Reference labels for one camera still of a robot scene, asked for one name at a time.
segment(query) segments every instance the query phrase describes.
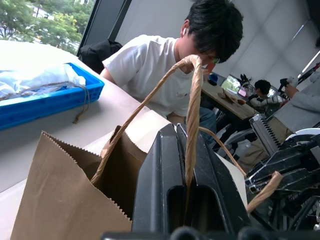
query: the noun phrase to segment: white wall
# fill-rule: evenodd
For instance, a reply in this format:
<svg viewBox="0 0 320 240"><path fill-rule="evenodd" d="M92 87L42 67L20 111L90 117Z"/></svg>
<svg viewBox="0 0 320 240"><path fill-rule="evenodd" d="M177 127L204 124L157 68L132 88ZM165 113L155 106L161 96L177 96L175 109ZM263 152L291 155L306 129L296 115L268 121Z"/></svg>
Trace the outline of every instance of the white wall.
<svg viewBox="0 0 320 240"><path fill-rule="evenodd" d="M243 15L243 39L238 51L214 72L266 79L277 88L280 79L296 78L318 52L314 46L319 33L310 21L293 39L308 19L304 0L232 2ZM116 40L125 44L141 34L178 38L191 4L189 0L132 0Z"/></svg>
<svg viewBox="0 0 320 240"><path fill-rule="evenodd" d="M189 0L132 0L116 41L126 44L142 34L179 38L191 4Z"/></svg>

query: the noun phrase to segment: tree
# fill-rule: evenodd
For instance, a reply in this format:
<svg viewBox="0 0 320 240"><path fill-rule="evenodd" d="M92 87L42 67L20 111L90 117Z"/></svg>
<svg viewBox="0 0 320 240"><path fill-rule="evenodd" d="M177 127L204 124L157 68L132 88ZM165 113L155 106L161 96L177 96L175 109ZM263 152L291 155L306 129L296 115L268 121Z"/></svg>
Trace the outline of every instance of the tree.
<svg viewBox="0 0 320 240"><path fill-rule="evenodd" d="M33 8L25 0L0 0L0 38L32 42Z"/></svg>
<svg viewBox="0 0 320 240"><path fill-rule="evenodd" d="M62 13L73 16L76 19L75 26L78 33L84 34L94 6L93 0L87 3L81 3L79 0L41 0L41 2L42 8L48 14Z"/></svg>
<svg viewBox="0 0 320 240"><path fill-rule="evenodd" d="M34 32L43 44L49 44L65 51L76 53L74 42L79 42L82 35L77 32L75 18L72 15L54 13L54 19L38 18Z"/></svg>

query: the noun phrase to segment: jeans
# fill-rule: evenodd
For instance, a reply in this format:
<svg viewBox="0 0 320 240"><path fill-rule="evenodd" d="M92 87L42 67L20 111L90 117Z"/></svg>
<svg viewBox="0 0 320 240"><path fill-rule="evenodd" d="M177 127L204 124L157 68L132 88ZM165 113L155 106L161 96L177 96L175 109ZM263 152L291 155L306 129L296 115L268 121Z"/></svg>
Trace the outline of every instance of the jeans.
<svg viewBox="0 0 320 240"><path fill-rule="evenodd" d="M200 127L209 129L211 132L216 133L216 122L216 114L212 110L205 107L200 107ZM200 133L207 144L211 145L215 142L214 138L209 134L202 131L200 131Z"/></svg>

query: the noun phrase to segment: white plastic bag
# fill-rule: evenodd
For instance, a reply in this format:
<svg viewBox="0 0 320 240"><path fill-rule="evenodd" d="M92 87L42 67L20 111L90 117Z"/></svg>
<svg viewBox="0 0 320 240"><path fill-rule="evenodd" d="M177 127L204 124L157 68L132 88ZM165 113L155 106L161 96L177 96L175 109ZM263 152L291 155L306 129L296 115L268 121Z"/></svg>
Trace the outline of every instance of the white plastic bag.
<svg viewBox="0 0 320 240"><path fill-rule="evenodd" d="M77 75L69 64L46 69L19 69L0 72L0 100L54 92L62 87L85 86L86 80Z"/></svg>

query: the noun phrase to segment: black machine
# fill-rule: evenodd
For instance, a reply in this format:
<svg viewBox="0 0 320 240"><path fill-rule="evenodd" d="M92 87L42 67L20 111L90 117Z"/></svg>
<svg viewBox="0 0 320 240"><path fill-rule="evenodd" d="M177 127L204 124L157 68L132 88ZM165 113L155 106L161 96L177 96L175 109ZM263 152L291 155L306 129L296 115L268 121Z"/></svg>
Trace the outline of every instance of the black machine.
<svg viewBox="0 0 320 240"><path fill-rule="evenodd" d="M268 184L274 171L283 175L270 200L267 221L257 212L263 225L272 229L301 230L317 228L320 223L320 134L317 130L295 135L280 144L263 114L250 119L251 126L269 158L259 162L247 175L248 189L259 193Z"/></svg>
<svg viewBox="0 0 320 240"><path fill-rule="evenodd" d="M139 171L129 233L105 233L102 240L277 240L320 239L320 233L269 232L252 227L225 164L199 134L196 164L186 208L184 125L161 129Z"/></svg>

